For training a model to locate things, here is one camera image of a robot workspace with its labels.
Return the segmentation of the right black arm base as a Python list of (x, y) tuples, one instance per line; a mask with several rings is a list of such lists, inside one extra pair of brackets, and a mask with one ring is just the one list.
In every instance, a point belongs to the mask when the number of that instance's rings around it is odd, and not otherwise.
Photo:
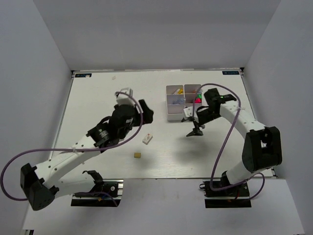
[(209, 181), (203, 181), (199, 188), (204, 191), (207, 209), (251, 208), (250, 193), (247, 183), (227, 190), (213, 191)]

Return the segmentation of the clear blue pen pack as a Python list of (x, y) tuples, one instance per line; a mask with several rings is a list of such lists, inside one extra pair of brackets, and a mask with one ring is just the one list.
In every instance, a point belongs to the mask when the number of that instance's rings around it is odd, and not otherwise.
[(181, 97), (181, 98), (178, 98), (176, 100), (173, 100), (172, 104), (173, 105), (184, 105), (185, 104), (185, 98)]

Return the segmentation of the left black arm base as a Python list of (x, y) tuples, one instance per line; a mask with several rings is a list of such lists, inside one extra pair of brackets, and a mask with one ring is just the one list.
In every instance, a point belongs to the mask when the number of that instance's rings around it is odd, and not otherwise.
[(123, 194), (123, 179), (104, 180), (95, 185), (90, 192), (75, 193), (71, 199), (72, 207), (118, 207)]

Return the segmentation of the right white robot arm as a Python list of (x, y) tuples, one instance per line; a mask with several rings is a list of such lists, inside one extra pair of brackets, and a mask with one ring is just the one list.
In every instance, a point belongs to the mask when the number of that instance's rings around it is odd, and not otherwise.
[(183, 110), (182, 120), (194, 124), (193, 130), (187, 136), (202, 136), (202, 130), (207, 123), (224, 118), (231, 127), (218, 157), (222, 155), (233, 129), (236, 129), (244, 139), (241, 161), (222, 174), (218, 188), (210, 182), (209, 187), (212, 191), (233, 195), (239, 185), (247, 182), (254, 175), (282, 163), (281, 136), (277, 127), (267, 127), (257, 121), (241, 107), (241, 101), (235, 94), (221, 95), (216, 88), (213, 88), (204, 94), (204, 98), (206, 106), (197, 109), (190, 106)]

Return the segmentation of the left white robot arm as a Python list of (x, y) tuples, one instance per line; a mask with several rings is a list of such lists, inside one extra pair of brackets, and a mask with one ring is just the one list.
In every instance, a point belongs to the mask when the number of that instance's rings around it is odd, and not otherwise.
[(104, 117), (95, 127), (70, 149), (45, 162), (21, 167), (20, 185), (34, 211), (50, 205), (54, 199), (76, 193), (100, 195), (103, 179), (95, 170), (86, 170), (90, 177), (70, 177), (69, 173), (87, 160), (120, 145), (134, 128), (153, 122), (154, 112), (145, 100), (134, 103), (126, 98), (118, 101), (111, 115)]

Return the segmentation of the white boxed eraser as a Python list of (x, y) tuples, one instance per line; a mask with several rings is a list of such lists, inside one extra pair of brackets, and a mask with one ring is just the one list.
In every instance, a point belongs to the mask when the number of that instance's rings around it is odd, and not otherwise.
[(149, 142), (152, 140), (153, 138), (153, 135), (151, 133), (148, 133), (142, 140), (142, 142), (145, 144), (145, 145), (148, 145)]

